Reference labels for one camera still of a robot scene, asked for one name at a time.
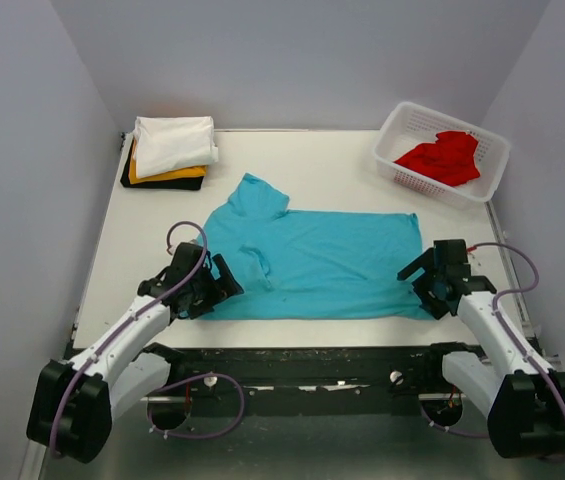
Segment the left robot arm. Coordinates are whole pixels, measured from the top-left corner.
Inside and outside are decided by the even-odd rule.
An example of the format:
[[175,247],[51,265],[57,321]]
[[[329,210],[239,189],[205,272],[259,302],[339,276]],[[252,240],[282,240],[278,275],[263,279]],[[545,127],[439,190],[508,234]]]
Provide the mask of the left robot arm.
[[94,344],[44,366],[27,438],[82,463],[95,459],[114,422],[142,397],[184,386],[184,356],[155,342],[156,335],[242,292],[222,255],[179,244],[170,264],[139,284],[130,306]]

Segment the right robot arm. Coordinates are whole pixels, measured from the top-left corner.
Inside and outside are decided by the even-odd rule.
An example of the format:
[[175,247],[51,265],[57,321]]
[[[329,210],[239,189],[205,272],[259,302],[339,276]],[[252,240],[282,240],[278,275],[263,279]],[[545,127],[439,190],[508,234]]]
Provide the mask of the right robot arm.
[[499,291],[469,262],[462,239],[437,240],[397,274],[410,279],[422,308],[434,318],[459,318],[487,361],[456,350],[426,362],[431,390],[457,387],[483,414],[487,436],[503,458],[565,461],[565,371],[538,353],[506,314]]

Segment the cyan t shirt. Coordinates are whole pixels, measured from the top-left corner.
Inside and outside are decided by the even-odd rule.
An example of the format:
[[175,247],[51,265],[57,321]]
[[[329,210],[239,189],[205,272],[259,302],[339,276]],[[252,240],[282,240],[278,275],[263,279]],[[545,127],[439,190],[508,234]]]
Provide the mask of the cyan t shirt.
[[209,250],[244,292],[206,319],[430,319],[397,278],[422,252],[416,215],[292,210],[289,202],[246,174],[209,216]]

